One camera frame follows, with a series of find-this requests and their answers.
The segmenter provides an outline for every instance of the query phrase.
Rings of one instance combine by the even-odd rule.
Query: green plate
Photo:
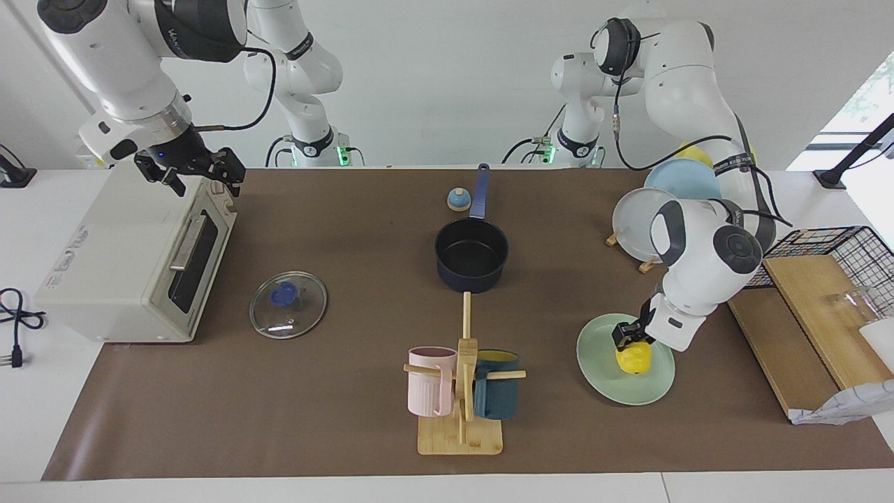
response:
[[[578,365],[590,386],[606,398],[624,405],[646,405],[671,389],[675,374],[671,349],[652,344],[652,368],[639,375],[621,370],[615,359],[611,332],[622,321],[635,321],[628,314],[604,314],[593,318],[578,336]]]

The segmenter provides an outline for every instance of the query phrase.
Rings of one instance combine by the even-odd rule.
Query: brown mat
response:
[[[791,426],[724,305],[670,393],[616,405],[578,370],[580,329],[636,313],[643,276],[603,240],[643,176],[494,172],[488,218],[510,240],[500,284],[476,295],[473,335],[521,354],[519,414],[499,456],[423,457],[401,370],[415,345],[455,345],[460,294],[434,267],[445,205],[473,171],[253,171],[196,340],[107,345],[44,480],[143,477],[802,470],[894,466],[871,420]],[[248,317],[255,289],[291,269],[329,288],[323,321],[274,341]]]

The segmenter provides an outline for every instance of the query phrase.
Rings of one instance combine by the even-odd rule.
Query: blue mug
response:
[[[478,351],[475,366],[475,415],[485,419],[504,420],[515,415],[519,404],[518,379],[487,380],[490,372],[517,371],[519,356],[502,349]]]

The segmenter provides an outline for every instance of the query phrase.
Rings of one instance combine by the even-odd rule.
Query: pink mug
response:
[[[409,364],[441,371],[440,376],[408,372],[407,408],[415,415],[438,417],[453,412],[453,371],[456,350],[425,345],[409,350]]]

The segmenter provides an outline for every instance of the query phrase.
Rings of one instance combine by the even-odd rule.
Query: black wire basket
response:
[[[800,229],[792,231],[764,255],[800,257],[831,255],[854,286],[868,286],[871,297],[885,316],[894,316],[894,253],[878,234],[867,226]],[[775,286],[762,265],[746,288]]]

